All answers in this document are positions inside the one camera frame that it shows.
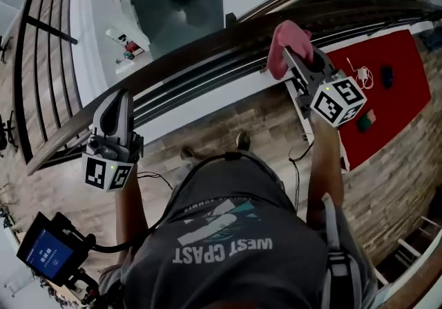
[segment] pink towel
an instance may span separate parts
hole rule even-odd
[[[290,20],[286,20],[276,27],[267,58],[267,68],[273,78],[282,79],[289,68],[282,56],[282,49],[285,46],[290,46],[303,59],[313,63],[313,46],[310,37],[311,32],[301,29]]]

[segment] hand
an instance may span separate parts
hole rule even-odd
[[[313,133],[315,135],[331,135],[337,132],[336,127],[333,127],[331,124],[325,121],[322,116],[313,110],[310,112],[310,122],[311,129],[313,129]]]

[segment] red table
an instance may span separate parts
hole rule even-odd
[[[350,169],[354,169],[394,136],[401,132],[430,101],[430,89],[423,70],[421,56],[408,30],[393,32],[359,44],[341,48],[327,54],[336,68],[346,75],[356,77],[347,57],[355,69],[362,66],[371,70],[374,86],[364,90],[367,103],[359,114],[340,129],[341,140],[347,151]],[[393,68],[393,85],[385,89],[381,79],[381,67]],[[376,121],[361,133],[356,121],[373,109]]]

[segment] wood plank floor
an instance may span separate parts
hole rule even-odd
[[[55,131],[55,124],[48,95],[44,67],[47,52],[43,43],[39,53],[39,81],[44,118],[48,121],[50,135]],[[405,237],[416,227],[419,216],[426,212],[435,186],[442,182],[442,50],[429,54],[419,40],[416,40],[416,45],[430,84],[431,102],[393,141],[357,170],[344,176],[345,213],[356,238],[374,263],[380,262],[396,247],[399,237]],[[42,140],[35,115],[31,46],[27,42],[28,51],[23,60],[23,91],[30,139],[36,147]],[[0,71],[0,113],[6,119],[12,108],[11,56],[7,65],[0,66]],[[59,80],[57,69],[53,74]],[[57,106],[65,114],[62,120],[66,121],[61,84],[57,83],[55,89]],[[300,121],[283,84],[146,145],[140,171],[159,172],[172,181],[174,171],[180,166],[182,146],[189,145],[205,155],[220,153],[234,148],[236,133],[241,129],[250,132],[252,150],[277,172],[286,185],[287,193],[293,198],[294,170],[287,156],[290,151],[293,156],[299,156],[308,145],[302,138]],[[300,216],[305,213],[310,157],[307,154],[298,165]],[[55,212],[63,212],[81,232],[94,233],[98,243],[115,244],[114,195],[92,191],[85,186],[81,180],[80,160],[27,177],[21,154],[8,147],[0,165],[0,186],[10,183],[1,192],[0,200],[13,203],[10,209],[19,227],[27,229],[38,211],[48,217]],[[145,178],[140,185],[146,217],[153,224],[161,216],[171,192],[160,179]],[[114,261],[113,255],[92,252],[86,269],[97,277],[100,270]]]

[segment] shoe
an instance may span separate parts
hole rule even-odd
[[[186,160],[189,158],[194,158],[195,153],[193,152],[192,149],[190,149],[190,147],[182,147],[181,152],[180,152],[180,157],[183,160]]]
[[[250,137],[246,131],[241,131],[236,136],[236,146],[241,151],[248,151],[250,149]]]

